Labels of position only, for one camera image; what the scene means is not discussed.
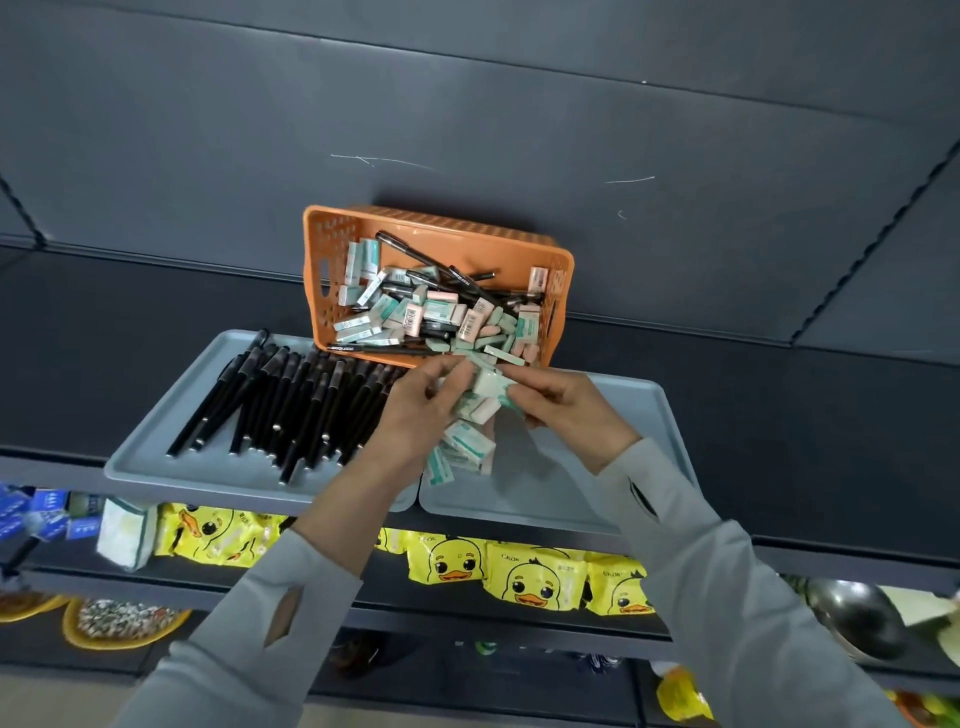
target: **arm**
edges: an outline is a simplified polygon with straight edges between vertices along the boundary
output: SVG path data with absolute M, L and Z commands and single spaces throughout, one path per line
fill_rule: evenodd
M 189 640 L 174 643 L 114 728 L 289 726 L 360 590 L 399 492 L 469 386 L 469 364 L 434 357 L 393 388 L 368 445 L 237 582 Z M 437 380 L 449 372 L 433 394 Z
M 506 365 L 510 398 L 598 474 L 643 591 L 721 725 L 902 726 L 880 687 L 583 375 Z

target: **white scratch mark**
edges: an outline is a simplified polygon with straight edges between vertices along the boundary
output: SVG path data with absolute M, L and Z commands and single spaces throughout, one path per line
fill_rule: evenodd
M 362 161 L 364 164 L 370 164 L 370 163 L 368 162 L 368 159 L 376 159 L 376 157 L 356 157 L 356 156 L 354 156 L 354 155 L 330 155 L 330 156 L 331 156 L 331 157 L 336 157 L 337 159 L 359 159 L 359 160 Z
M 655 180 L 656 177 L 644 177 L 640 180 L 610 180 L 609 182 L 604 182 L 604 184 L 624 184 L 626 182 L 646 182 L 647 180 Z
M 330 155 L 331 157 L 336 157 L 337 159 L 359 159 L 364 164 L 369 164 L 371 167 L 375 167 L 375 164 L 372 164 L 374 161 L 391 161 L 396 164 L 407 164 L 411 167 L 419 167 L 420 169 L 427 169 L 431 172 L 436 172 L 437 170 L 433 167 L 428 167 L 425 164 L 417 164 L 413 161 L 404 161 L 403 159 L 387 159 L 385 157 L 357 157 L 356 155 Z
M 397 164 L 409 164 L 411 167 L 419 167 L 420 169 L 429 169 L 431 172 L 437 171 L 433 167 L 428 167 L 425 164 L 416 164 L 413 161 L 403 161 L 403 159 L 386 159 L 384 157 L 381 157 L 380 161 L 395 161 Z

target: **gray plastic tray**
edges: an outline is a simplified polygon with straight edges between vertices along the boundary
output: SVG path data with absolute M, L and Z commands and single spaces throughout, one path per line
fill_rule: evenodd
M 217 380 L 224 366 L 244 351 L 255 336 L 254 331 L 231 330 L 217 336 L 189 369 L 167 391 L 130 437 L 104 466 L 104 473 L 114 480 L 189 488 L 232 496 L 262 495 L 265 492 L 283 500 L 308 503 L 322 491 L 341 469 L 324 463 L 315 471 L 299 468 L 289 486 L 277 482 L 279 472 L 262 453 L 247 451 L 229 454 L 230 438 L 237 415 L 221 427 L 200 452 L 185 450 L 179 457 L 167 457 L 166 450 L 190 418 L 206 393 Z M 273 338 L 280 346 L 306 353 L 311 340 L 298 336 Z M 392 511 L 404 511 L 417 499 L 419 483 L 406 488 L 394 502 Z M 179 501 L 171 491 L 169 500 Z M 209 503 L 216 505 L 215 497 Z
M 645 379 L 588 375 L 623 418 L 653 439 L 697 488 L 697 477 L 662 387 Z M 591 533 L 619 533 L 593 476 L 552 431 L 528 430 L 513 410 L 496 414 L 493 474 L 454 469 L 454 481 L 420 488 L 420 505 L 462 516 Z

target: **basket handle hole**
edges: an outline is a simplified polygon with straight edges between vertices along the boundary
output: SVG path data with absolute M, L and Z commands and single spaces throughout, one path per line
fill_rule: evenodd
M 324 297 L 330 295 L 330 264 L 325 257 L 320 259 L 320 292 Z

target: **yellow duck package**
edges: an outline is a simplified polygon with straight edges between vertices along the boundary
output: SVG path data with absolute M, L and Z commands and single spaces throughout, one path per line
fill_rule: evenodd
M 401 531 L 398 528 L 381 528 L 373 546 L 389 553 L 406 553 L 407 537 L 411 533 L 417 535 L 413 531 Z
M 654 608 L 640 580 L 647 575 L 638 561 L 626 556 L 601 556 L 587 563 L 592 599 L 587 608 L 601 617 L 649 615 Z
M 491 542 L 483 586 L 503 601 L 568 612 L 580 606 L 587 567 L 558 548 Z
M 438 533 L 407 532 L 409 576 L 421 584 L 476 581 L 484 577 L 486 542 Z
M 156 534 L 157 556 L 183 556 L 201 564 L 253 566 L 280 537 L 283 516 L 164 503 Z

